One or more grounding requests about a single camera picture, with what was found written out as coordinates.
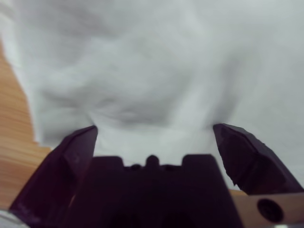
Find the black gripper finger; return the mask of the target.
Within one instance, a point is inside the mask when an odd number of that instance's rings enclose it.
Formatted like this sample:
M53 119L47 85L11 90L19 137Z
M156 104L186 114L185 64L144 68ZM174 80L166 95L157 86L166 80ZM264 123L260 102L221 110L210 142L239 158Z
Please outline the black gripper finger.
M59 227L94 154L98 130L77 130L39 165L9 212L29 227Z
M304 191L277 155L253 134L224 123L213 125L213 132L227 175L246 194Z

